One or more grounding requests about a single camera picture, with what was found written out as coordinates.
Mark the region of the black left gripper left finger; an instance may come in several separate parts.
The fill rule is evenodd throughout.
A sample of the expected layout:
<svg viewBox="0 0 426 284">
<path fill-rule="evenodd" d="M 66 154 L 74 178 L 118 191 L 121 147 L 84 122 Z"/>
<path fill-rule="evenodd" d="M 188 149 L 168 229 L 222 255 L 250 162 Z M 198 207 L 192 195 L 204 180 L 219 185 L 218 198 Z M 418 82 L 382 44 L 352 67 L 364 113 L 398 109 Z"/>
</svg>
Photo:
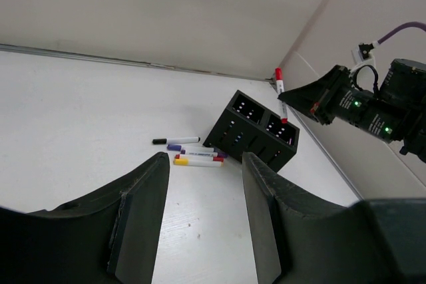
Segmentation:
<svg viewBox="0 0 426 284">
<path fill-rule="evenodd" d="M 170 174 L 159 152 L 47 211 L 1 210 L 2 283 L 150 283 Z"/>
</svg>

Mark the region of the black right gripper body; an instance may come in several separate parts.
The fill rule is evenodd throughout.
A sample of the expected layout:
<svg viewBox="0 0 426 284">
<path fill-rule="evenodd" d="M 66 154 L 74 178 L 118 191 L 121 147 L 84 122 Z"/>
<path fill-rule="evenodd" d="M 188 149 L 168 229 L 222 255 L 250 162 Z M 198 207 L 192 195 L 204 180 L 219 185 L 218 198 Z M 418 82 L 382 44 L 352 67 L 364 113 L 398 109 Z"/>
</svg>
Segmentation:
<svg viewBox="0 0 426 284">
<path fill-rule="evenodd" d="M 325 76 L 328 84 L 321 98 L 330 124 L 334 118 L 386 142 L 425 143 L 425 64 L 394 59 L 383 82 L 373 80 L 372 90 L 361 88 L 361 68 L 349 72 L 334 66 Z"/>
</svg>

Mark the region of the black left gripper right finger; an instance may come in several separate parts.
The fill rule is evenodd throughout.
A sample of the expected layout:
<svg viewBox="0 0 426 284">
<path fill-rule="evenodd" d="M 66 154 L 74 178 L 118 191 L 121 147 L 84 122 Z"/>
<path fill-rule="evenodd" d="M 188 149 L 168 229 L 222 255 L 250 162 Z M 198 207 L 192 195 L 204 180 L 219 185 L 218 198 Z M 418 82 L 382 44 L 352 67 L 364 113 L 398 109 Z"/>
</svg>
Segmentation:
<svg viewBox="0 0 426 284">
<path fill-rule="evenodd" d="M 324 200 L 253 153 L 242 177 L 259 283 L 424 283 L 425 200 Z"/>
</svg>

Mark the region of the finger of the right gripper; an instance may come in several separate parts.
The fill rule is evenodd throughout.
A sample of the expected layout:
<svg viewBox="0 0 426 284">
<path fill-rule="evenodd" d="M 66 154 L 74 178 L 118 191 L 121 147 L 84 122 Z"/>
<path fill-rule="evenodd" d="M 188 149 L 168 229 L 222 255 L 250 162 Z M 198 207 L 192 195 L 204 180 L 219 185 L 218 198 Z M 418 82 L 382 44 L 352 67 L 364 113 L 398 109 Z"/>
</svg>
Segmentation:
<svg viewBox="0 0 426 284">
<path fill-rule="evenodd" d="M 279 94 L 278 99 L 311 120 L 327 120 L 327 112 L 321 106 L 327 84 L 328 78 L 323 76 L 305 86 Z"/>
</svg>

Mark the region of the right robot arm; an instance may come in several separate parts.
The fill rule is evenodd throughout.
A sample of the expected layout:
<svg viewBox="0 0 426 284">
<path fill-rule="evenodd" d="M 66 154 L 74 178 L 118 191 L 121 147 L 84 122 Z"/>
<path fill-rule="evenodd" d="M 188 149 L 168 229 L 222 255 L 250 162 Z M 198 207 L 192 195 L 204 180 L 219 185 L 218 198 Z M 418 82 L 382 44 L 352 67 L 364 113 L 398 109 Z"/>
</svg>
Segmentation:
<svg viewBox="0 0 426 284">
<path fill-rule="evenodd" d="M 361 88 L 353 72 L 336 65 L 326 75 L 278 98 L 314 122 L 338 118 L 386 143 L 402 141 L 400 154 L 425 160 L 425 64 L 394 59 L 382 83 Z"/>
</svg>

